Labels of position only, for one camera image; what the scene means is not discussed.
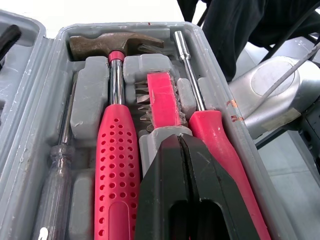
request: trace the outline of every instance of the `red perforated grip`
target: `red perforated grip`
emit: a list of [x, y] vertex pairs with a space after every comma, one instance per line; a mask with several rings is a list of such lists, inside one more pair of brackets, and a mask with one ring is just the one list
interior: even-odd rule
[[260, 239], [270, 240], [267, 226], [261, 215], [245, 170], [234, 147], [225, 134], [221, 112], [215, 110], [196, 111], [190, 118], [189, 127], [192, 134], [205, 143], [212, 156], [235, 181]]
[[96, 143], [94, 239], [133, 240], [140, 173], [137, 135], [129, 109], [108, 106]]

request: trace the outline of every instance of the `rust spot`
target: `rust spot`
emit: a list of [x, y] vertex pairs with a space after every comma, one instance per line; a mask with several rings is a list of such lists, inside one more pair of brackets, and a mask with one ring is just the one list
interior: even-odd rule
[[234, 123], [235, 121], [238, 121], [238, 118], [236, 115], [231, 116], [231, 121]]
[[241, 116], [241, 117], [237, 117], [236, 115], [232, 115], [231, 116], [231, 121], [234, 123], [236, 121], [243, 121], [244, 118]]
[[231, 106], [234, 107], [234, 108], [238, 107], [238, 105], [237, 105], [235, 100], [227, 101], [226, 102], [226, 106], [228, 106], [229, 104], [231, 104]]

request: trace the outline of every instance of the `metal shaft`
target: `metal shaft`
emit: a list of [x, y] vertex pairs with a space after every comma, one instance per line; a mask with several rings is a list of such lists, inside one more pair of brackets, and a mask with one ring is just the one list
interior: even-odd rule
[[60, 139], [59, 139], [59, 145], [65, 144], [68, 145], [71, 134], [70, 134], [70, 118], [71, 118], [71, 112], [72, 112], [72, 106], [74, 103], [75, 98], [75, 91], [76, 91], [76, 84], [77, 84], [77, 78], [78, 78], [78, 72], [74, 74], [73, 76], [73, 83], [72, 83], [72, 90], [68, 97], [68, 100], [66, 102], [66, 108], [64, 111], [64, 117], [63, 122], [61, 125], [61, 133], [60, 133]]
[[110, 105], [112, 104], [125, 104], [123, 62], [119, 59], [114, 59], [111, 61]]
[[178, 56], [180, 61], [183, 61], [186, 74], [189, 78], [189, 81], [191, 83], [192, 92], [195, 98], [196, 107], [198, 111], [204, 111], [206, 110], [205, 103], [202, 99], [200, 88], [198, 86], [198, 81], [196, 78], [196, 75], [192, 69], [191, 63], [190, 63], [190, 53], [189, 49], [186, 43], [186, 40], [182, 34], [181, 31], [176, 31], [173, 34], [174, 43], [176, 46], [176, 49], [178, 51]]

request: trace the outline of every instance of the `red bit holder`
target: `red bit holder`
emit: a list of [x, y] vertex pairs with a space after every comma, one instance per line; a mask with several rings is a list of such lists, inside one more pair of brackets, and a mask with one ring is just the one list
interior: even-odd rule
[[147, 74], [150, 108], [154, 128], [182, 124], [171, 76], [168, 72]]

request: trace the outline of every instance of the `hammer head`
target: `hammer head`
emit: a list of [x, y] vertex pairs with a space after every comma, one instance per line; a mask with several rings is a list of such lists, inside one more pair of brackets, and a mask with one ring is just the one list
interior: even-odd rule
[[150, 48], [145, 48], [146, 51], [139, 49], [141, 45], [164, 47], [163, 40], [134, 32], [104, 33], [93, 39], [72, 36], [69, 44], [75, 61], [84, 61], [87, 57], [92, 56], [108, 57], [115, 50], [122, 52], [125, 56], [152, 53]]

